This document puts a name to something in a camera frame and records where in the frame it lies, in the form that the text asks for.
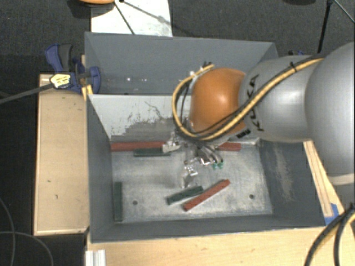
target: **red stick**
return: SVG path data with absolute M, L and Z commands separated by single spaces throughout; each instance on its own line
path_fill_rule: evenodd
M 242 149 L 242 145 L 240 143 L 234 142 L 225 142 L 221 146 L 218 146 L 217 150 L 219 151 L 232 151 L 239 152 Z
M 135 149 L 160 148 L 164 141 L 151 142 L 115 142 L 111 144 L 111 152 L 133 151 Z M 241 149 L 240 143 L 226 142 L 218 147 L 219 151 L 238 152 Z
M 115 142 L 111 144 L 111 152 L 134 151 L 135 149 L 160 148 L 164 141 L 152 142 Z
M 216 193 L 220 192 L 222 189 L 226 188 L 230 183 L 231 182 L 229 180 L 220 181 L 216 185 L 206 190 L 201 195 L 198 195 L 194 199 L 187 201 L 182 207 L 184 208 L 185 211 L 191 210 L 192 208 L 196 207 L 198 204 L 202 203 L 203 201 L 212 197 Z

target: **yellow cable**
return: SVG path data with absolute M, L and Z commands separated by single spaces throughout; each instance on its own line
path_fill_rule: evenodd
M 185 85 L 188 81 L 192 80 L 194 77 L 201 75 L 202 73 L 205 73 L 209 70 L 211 70 L 214 67 L 213 64 L 208 65 L 202 69 L 200 69 L 199 71 L 197 71 L 196 73 L 194 73 L 193 75 L 187 77 L 186 79 L 184 79 L 179 85 L 177 85 L 176 89 L 173 92 L 173 97 L 171 99 L 171 103 L 172 103 L 172 107 L 173 107 L 173 118 L 177 124 L 177 126 L 179 127 L 179 129 L 186 135 L 189 135 L 191 137 L 197 137 L 197 135 L 192 134 L 189 130 L 187 130 L 186 128 L 184 128 L 184 126 L 182 125 L 182 123 L 180 122 L 178 113 L 176 111 L 176 106 L 175 106 L 175 102 L 176 102 L 176 95 L 178 94 L 179 90 L 182 88 L 183 85 Z
M 202 137 L 199 140 L 201 141 L 208 141 L 208 140 L 213 140 L 214 138 L 219 137 L 221 134 L 223 134 L 224 132 L 228 131 L 229 129 L 233 128 L 233 126 L 235 126 L 240 120 L 242 120 L 249 112 L 250 110 L 258 103 L 258 101 L 260 101 L 274 86 L 276 86 L 277 84 L 279 84 L 281 81 L 285 80 L 286 78 L 288 78 L 289 76 L 291 76 L 292 74 L 296 73 L 297 71 L 300 71 L 316 62 L 321 61 L 323 58 L 318 58 L 318 59 L 312 59 L 310 61 L 304 62 L 294 68 L 291 68 L 290 70 L 282 73 L 280 76 L 276 77 L 274 80 L 270 81 L 269 83 L 267 83 L 267 85 L 260 90 L 251 100 L 250 102 L 246 105 L 246 107 L 237 115 L 235 116 L 235 118 L 229 122 L 226 126 L 224 126 L 223 128 L 221 128 L 219 131 L 215 132 L 214 134 L 210 135 L 210 136 L 206 136 L 206 137 Z M 205 70 L 200 70 L 198 71 L 196 74 L 187 77 L 185 80 L 183 80 L 174 90 L 173 92 L 173 117 L 175 122 L 177 123 L 177 126 L 179 127 L 179 129 L 187 136 L 190 137 L 194 137 L 197 138 L 200 135 L 197 133 L 191 133 L 190 131 L 188 131 L 186 128 L 183 127 L 182 123 L 179 120 L 178 114 L 176 112 L 176 107 L 175 107 L 175 100 L 176 100 L 176 95 L 178 93 L 178 91 L 181 89 L 181 87 L 186 84 L 188 81 L 190 81 L 194 76 L 199 75 L 204 73 Z

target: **black floor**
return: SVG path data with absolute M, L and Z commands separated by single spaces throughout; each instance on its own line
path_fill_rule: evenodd
M 355 0 L 338 0 L 354 17 Z M 275 42 L 289 50 L 315 54 L 326 0 L 169 0 L 173 35 Z M 90 9 L 72 0 L 0 0 L 0 91 L 20 93 L 37 86 L 50 70 L 44 50 L 71 43 L 84 53 L 83 33 Z M 354 25 L 334 4 L 323 52 L 354 41 Z M 36 97 L 0 105 L 0 198 L 17 231 L 30 234 L 36 158 Z M 0 208 L 0 232 L 10 230 Z M 83 264 L 83 236 L 45 238 L 55 265 Z M 9 265 L 11 236 L 0 234 L 0 265 Z M 50 265 L 35 241 L 18 237 L 14 265 Z

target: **bin floor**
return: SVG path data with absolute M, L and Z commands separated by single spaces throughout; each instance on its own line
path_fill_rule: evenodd
M 181 191 L 184 152 L 173 152 L 168 157 L 134 157 L 133 152 L 113 152 L 113 181 L 123 185 L 123 223 L 271 214 L 258 148 L 247 146 L 239 152 L 221 152 L 221 156 L 225 161 L 223 169 L 201 166 L 195 182 L 204 189 L 227 178 L 231 184 L 185 212 L 181 206 L 184 201 L 166 203 L 167 196 Z

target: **gray bin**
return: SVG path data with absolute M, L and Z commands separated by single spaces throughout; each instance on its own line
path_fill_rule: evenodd
M 223 178 L 231 184 L 188 212 L 165 202 L 179 190 L 181 152 L 134 158 L 110 150 L 111 140 L 166 140 L 173 127 L 169 95 L 190 70 L 213 62 L 249 71 L 277 57 L 272 43 L 87 33 L 85 57 L 103 77 L 100 94 L 87 102 L 92 242 L 324 225 L 302 144 L 247 141 L 240 152 L 224 152 L 225 167 L 200 170 L 198 180 L 205 188 Z M 122 192 L 114 198 L 115 182 Z M 115 220 L 118 207 L 121 222 Z

